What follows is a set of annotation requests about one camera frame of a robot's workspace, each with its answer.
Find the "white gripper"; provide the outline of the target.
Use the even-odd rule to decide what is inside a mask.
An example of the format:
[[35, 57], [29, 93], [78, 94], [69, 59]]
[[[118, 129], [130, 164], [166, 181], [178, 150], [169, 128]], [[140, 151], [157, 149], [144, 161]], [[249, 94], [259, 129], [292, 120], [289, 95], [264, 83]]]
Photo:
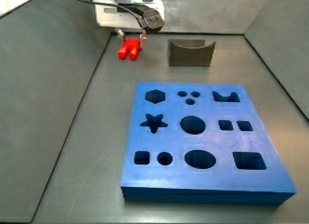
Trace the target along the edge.
[[[93, 0], [95, 2], [97, 22], [104, 27], [116, 27], [118, 38], [125, 41], [126, 34], [121, 28], [125, 29], [142, 29], [138, 21], [130, 13], [120, 11], [121, 5], [142, 4], [154, 8], [162, 15], [165, 20], [165, 5], [162, 0]], [[144, 48], [146, 41], [146, 31], [142, 30], [140, 35], [140, 45]]]

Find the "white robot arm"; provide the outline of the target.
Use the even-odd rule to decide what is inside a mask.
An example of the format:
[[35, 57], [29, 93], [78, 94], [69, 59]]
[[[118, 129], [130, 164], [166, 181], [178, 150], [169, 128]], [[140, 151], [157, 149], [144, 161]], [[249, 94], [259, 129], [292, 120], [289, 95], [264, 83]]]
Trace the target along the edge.
[[129, 38], [125, 32], [141, 32], [132, 38], [142, 47], [148, 33], [158, 33], [165, 26], [165, 5], [162, 0], [93, 0], [97, 22], [114, 28], [122, 42]]

